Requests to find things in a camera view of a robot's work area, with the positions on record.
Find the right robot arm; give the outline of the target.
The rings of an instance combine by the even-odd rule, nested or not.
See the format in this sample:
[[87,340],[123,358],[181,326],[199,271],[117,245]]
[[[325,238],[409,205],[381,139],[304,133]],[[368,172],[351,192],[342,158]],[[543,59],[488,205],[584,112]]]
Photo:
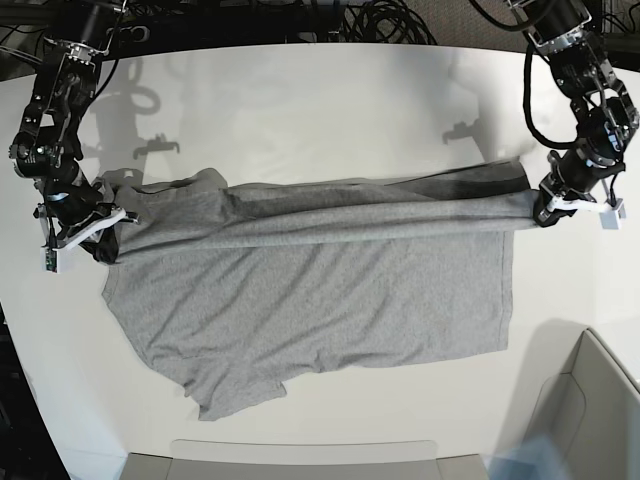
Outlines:
[[19,130],[9,147],[16,173],[34,183],[34,210],[44,234],[44,268],[56,273],[62,254],[76,247],[99,263],[115,263],[116,226],[135,215],[114,203],[103,183],[91,183],[78,130],[99,94],[101,65],[124,17],[123,1],[64,1],[48,35],[52,47],[36,78]]

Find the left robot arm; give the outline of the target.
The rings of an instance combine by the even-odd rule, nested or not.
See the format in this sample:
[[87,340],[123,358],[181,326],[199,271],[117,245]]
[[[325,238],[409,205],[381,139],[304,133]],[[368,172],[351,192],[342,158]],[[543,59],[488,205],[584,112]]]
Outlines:
[[[550,172],[539,184],[533,218],[555,225],[578,211],[596,212],[605,229],[617,229],[625,216],[615,182],[625,171],[624,155],[639,130],[639,112],[617,77],[581,1],[511,1],[514,23],[497,20],[479,2],[472,7],[494,27],[522,34],[527,41],[523,113],[531,135],[549,148]],[[569,100],[576,137],[553,141],[535,126],[532,115],[532,66],[540,57],[560,92]]]

